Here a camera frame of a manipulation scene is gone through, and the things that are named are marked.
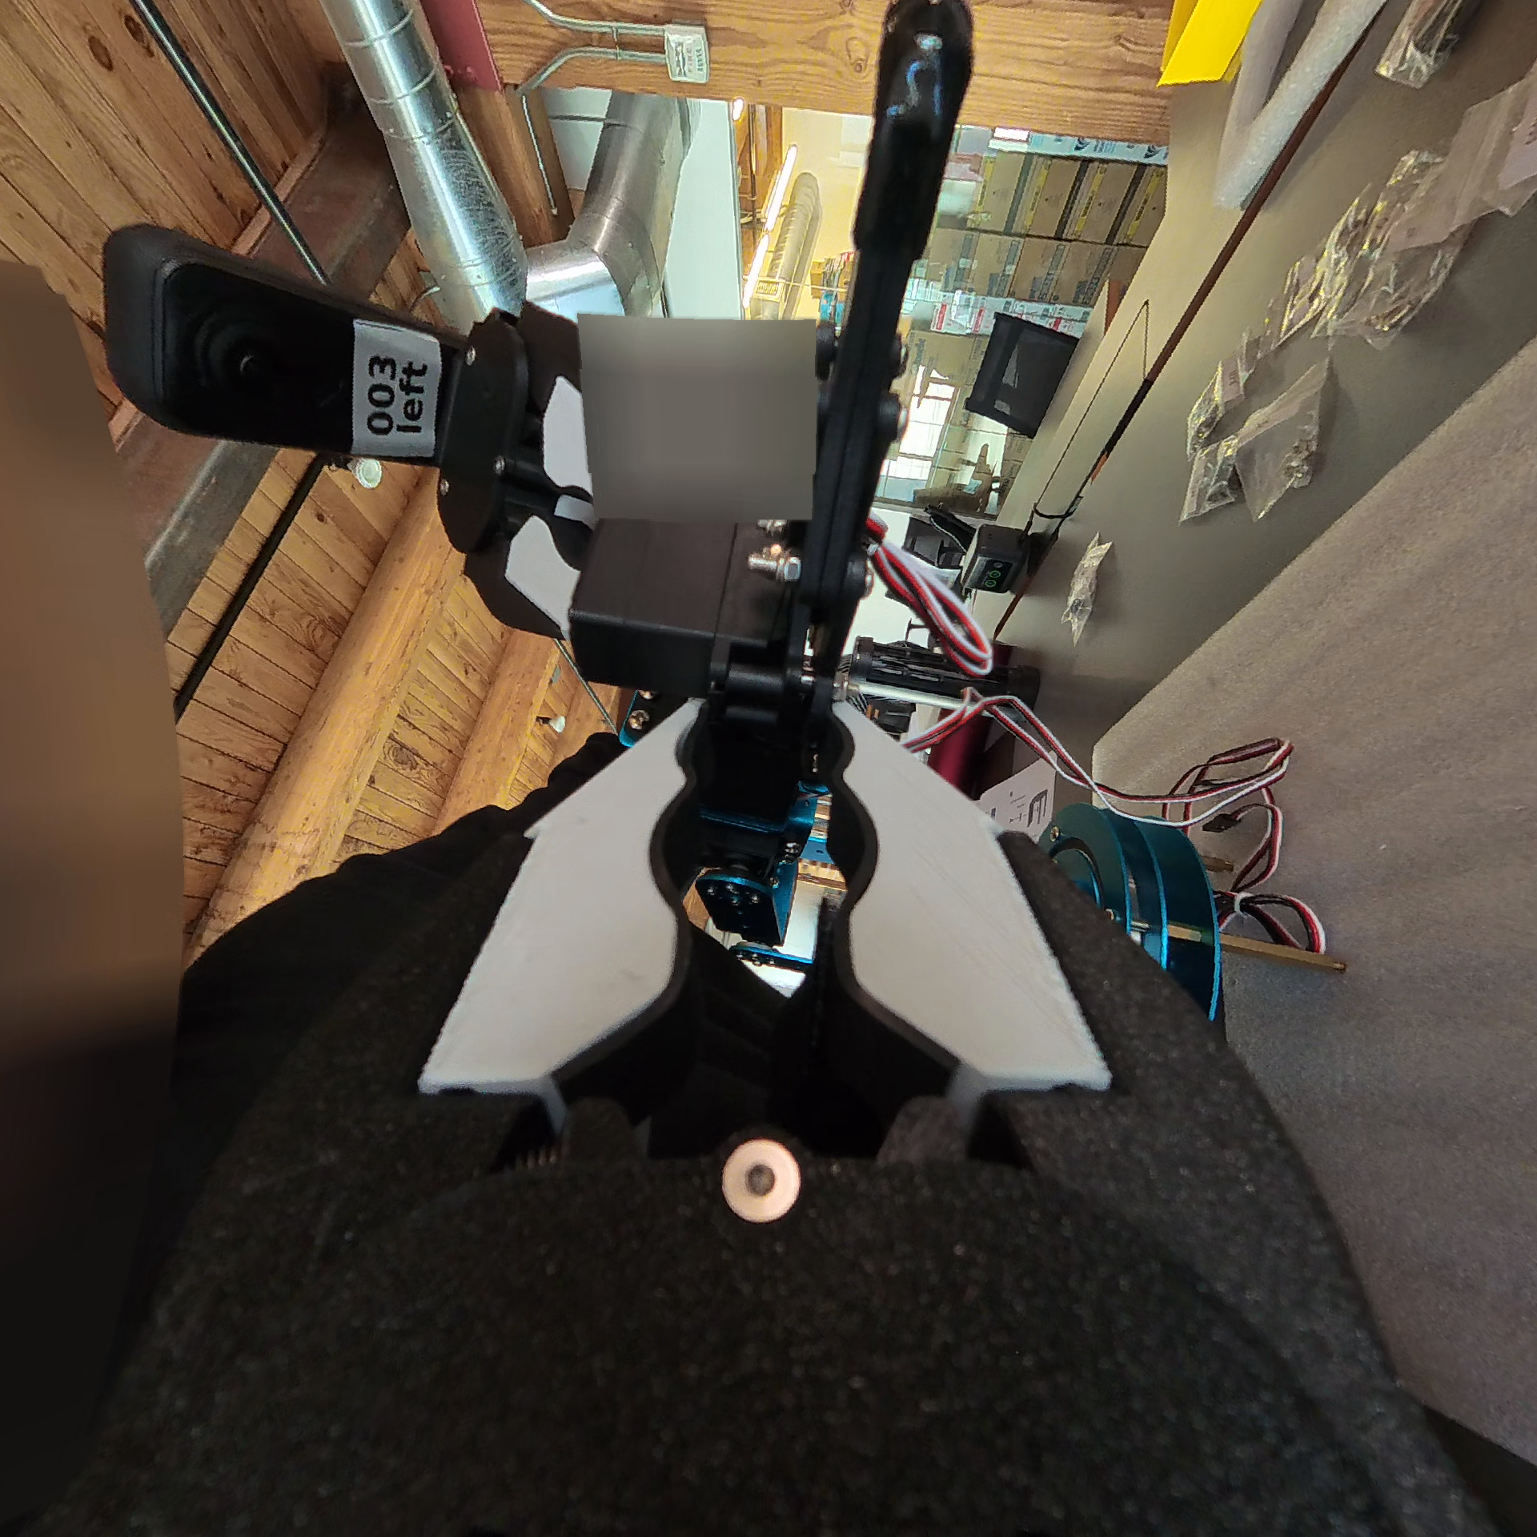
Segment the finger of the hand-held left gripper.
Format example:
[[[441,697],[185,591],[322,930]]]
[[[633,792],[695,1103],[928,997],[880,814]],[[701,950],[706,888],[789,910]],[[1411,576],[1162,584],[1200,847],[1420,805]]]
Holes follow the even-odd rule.
[[[571,604],[593,531],[591,501],[578,494],[560,494],[549,512],[529,512],[509,544],[505,580],[560,641],[571,639]]]
[[[584,397],[565,375],[554,377],[543,408],[543,472],[567,494],[591,492]]]

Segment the yellow plastic tray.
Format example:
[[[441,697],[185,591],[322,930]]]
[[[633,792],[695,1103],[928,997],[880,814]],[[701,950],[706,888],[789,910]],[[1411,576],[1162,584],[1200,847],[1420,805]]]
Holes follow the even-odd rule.
[[[1162,51],[1160,88],[1229,81],[1262,2],[1175,2]]]

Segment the white foam sheet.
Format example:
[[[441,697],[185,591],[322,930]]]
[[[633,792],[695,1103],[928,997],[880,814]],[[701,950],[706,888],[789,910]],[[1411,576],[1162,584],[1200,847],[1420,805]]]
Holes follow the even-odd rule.
[[[1229,1032],[1398,1378],[1533,1533],[1533,527],[1515,483],[1389,476],[1094,745],[1167,789],[1294,741],[1281,889],[1345,974],[1231,964]]]

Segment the scattered clear screw bags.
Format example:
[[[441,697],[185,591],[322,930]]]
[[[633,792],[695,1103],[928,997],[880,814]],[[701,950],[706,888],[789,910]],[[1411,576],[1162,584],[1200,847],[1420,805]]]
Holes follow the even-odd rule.
[[[1312,483],[1343,340],[1385,350],[1447,284],[1473,229],[1531,201],[1535,70],[1471,104],[1449,145],[1407,150],[1299,256],[1187,412],[1178,520],[1242,505],[1261,522]]]

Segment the stack of cardboard boxes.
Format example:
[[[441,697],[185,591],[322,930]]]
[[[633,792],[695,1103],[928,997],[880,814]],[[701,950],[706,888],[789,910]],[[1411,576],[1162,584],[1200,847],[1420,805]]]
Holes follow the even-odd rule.
[[[1167,146],[961,126],[904,313],[984,337],[1014,315],[1083,335],[1136,275],[1165,212]]]

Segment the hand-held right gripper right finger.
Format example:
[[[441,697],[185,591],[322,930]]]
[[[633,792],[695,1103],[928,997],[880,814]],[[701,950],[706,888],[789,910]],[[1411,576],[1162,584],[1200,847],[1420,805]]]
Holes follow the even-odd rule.
[[[1105,1091],[1111,1072],[995,824],[849,705],[825,739],[836,1072],[880,1118],[918,1096]]]

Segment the clear pouch with black part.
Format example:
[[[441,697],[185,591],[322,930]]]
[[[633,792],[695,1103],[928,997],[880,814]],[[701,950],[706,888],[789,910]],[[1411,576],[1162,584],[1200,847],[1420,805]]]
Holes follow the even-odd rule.
[[[1111,551],[1112,542],[1103,540],[1098,534],[1092,536],[1068,578],[1063,624],[1068,628],[1070,642],[1074,646],[1083,641],[1083,631],[1087,630],[1096,604],[1100,573]]]

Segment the silver spiral ventilation duct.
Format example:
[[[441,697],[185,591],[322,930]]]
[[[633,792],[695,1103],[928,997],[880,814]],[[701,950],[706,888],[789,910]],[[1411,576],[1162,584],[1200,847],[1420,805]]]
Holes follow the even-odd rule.
[[[466,333],[525,308],[529,262],[512,211],[474,143],[419,2],[320,9],[390,154],[448,326]]]

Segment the brass rod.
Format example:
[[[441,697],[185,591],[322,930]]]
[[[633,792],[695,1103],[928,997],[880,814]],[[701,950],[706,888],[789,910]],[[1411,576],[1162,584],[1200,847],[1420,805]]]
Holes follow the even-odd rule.
[[[1330,953],[1317,953],[1306,948],[1275,944],[1273,941],[1261,941],[1244,935],[1218,935],[1220,952],[1224,957],[1239,955],[1257,959],[1266,964],[1283,968],[1303,968],[1310,972],[1345,974],[1347,963]]]

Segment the wide silver ventilation duct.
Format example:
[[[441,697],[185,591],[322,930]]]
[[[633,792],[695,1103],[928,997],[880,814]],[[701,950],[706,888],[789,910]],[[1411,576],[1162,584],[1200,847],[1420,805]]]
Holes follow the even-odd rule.
[[[569,320],[659,309],[692,108],[682,99],[611,93],[582,209],[563,240],[527,254],[529,306]]]

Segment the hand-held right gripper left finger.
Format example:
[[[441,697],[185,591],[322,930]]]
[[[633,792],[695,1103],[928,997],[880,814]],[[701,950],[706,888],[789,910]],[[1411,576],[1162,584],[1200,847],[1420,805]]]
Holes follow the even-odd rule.
[[[695,783],[699,716],[682,705],[532,824],[421,1092],[532,1096],[554,1127],[580,1100],[613,1100],[635,1122],[686,1071],[690,939],[662,831]]]

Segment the black ceiling rod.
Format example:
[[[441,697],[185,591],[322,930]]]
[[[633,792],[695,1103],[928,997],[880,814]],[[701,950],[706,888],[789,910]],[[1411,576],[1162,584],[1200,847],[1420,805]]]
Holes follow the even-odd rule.
[[[234,593],[229,597],[229,602],[219,611],[218,620],[214,622],[207,641],[194,657],[183,681],[176,688],[176,694],[172,697],[172,714],[176,721],[181,721],[187,708],[192,705],[203,679],[218,661],[223,644],[230,639],[234,626],[241,619],[247,604],[256,593],[256,587],[260,586],[263,575],[267,573],[269,566],[278,555],[285,534],[291,531],[311,492],[316,489],[322,472],[326,469],[335,469],[338,463],[340,461],[331,454],[316,454],[305,467],[305,470],[300,474],[293,492],[282,505],[282,511],[278,512],[273,529],[262,538],[254,560],[245,569]]]
[[[214,130],[229,157],[241,172],[245,183],[254,190],[271,222],[282,232],[282,238],[293,247],[300,265],[320,286],[327,286],[331,282],[329,276],[326,275],[315,249],[298,229],[298,223],[291,216],[285,201],[280,198],[276,185],[258,165],[254,152],[245,145],[241,134],[234,126],[234,121],[225,112],[225,106],[205,81],[190,53],[183,48],[159,6],[154,2],[130,2],[130,6],[139,22],[144,26],[148,37],[161,50],[185,90],[201,110],[205,123]]]

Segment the black boxy object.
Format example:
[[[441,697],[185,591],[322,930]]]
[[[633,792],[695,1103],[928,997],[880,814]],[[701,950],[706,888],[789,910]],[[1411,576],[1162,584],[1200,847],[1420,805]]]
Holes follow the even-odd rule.
[[[964,410],[1034,439],[1063,383],[1079,339],[1025,317],[999,313]]]

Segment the blue toy robot arm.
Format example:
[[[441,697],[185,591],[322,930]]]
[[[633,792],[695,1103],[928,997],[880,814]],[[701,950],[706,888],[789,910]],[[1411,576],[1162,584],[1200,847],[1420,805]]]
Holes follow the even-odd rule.
[[[743,576],[706,578],[703,534],[681,523],[701,501],[745,509],[745,492],[704,489],[688,470],[660,492],[662,512],[622,522],[600,496],[573,611],[578,655],[617,661],[664,703],[704,699],[710,716],[703,802],[695,813],[695,891],[706,919],[767,959],[790,924],[814,798],[829,794],[827,736],[843,690],[842,650],[867,578],[906,604],[937,650],[981,679],[993,644],[968,604],[893,544],[875,512],[878,467],[898,437],[893,381],[902,366],[900,302],[935,218],[950,143],[973,68],[968,4],[891,4],[882,24],[873,134],[854,216],[851,297],[814,339],[818,443],[810,507],[743,556]],[[926,754],[986,716],[1098,800],[1059,813],[1047,855],[1182,988],[1218,1019],[1220,917],[1186,827],[1132,813],[1092,783],[1017,697],[966,692],[907,748]]]

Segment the black device green display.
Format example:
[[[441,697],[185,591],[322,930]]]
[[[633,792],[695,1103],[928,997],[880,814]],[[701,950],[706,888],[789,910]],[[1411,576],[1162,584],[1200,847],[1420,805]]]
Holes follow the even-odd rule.
[[[966,566],[957,584],[971,593],[1008,593],[1026,567],[1028,534],[1023,527],[984,523],[973,531]]]

